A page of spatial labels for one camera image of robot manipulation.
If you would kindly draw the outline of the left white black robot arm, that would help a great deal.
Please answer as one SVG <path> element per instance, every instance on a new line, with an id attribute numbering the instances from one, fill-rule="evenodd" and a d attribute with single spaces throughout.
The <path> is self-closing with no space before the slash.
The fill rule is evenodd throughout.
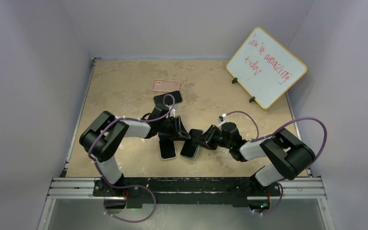
<path id="1" fill-rule="evenodd" d="M 105 190 L 112 196 L 123 192 L 122 172 L 114 154 L 123 138 L 149 139 L 158 133 L 173 141 L 190 140 L 189 133 L 179 116 L 171 115 L 172 109 L 157 104 L 147 119 L 118 117 L 103 111 L 81 134 L 79 144 L 93 160 L 100 176 L 106 181 Z"/>

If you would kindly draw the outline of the pink phone case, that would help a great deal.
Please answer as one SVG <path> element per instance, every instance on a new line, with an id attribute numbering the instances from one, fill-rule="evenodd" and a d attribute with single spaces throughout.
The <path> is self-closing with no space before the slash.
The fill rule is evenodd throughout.
<path id="1" fill-rule="evenodd" d="M 152 84 L 155 92 L 173 92 L 180 89 L 180 82 L 172 80 L 154 80 Z"/>

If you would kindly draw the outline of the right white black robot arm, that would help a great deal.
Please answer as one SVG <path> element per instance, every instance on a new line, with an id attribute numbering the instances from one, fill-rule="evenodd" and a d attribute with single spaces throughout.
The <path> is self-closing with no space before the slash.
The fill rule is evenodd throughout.
<path id="1" fill-rule="evenodd" d="M 256 195 L 263 194 L 274 182 L 295 179 L 315 160 L 313 150 L 285 128 L 274 136 L 251 142 L 242 138 L 235 123 L 226 122 L 220 127 L 212 125 L 194 142 L 209 150 L 226 148 L 240 162 L 267 157 L 271 163 L 258 170 L 250 181 L 250 189 Z"/>

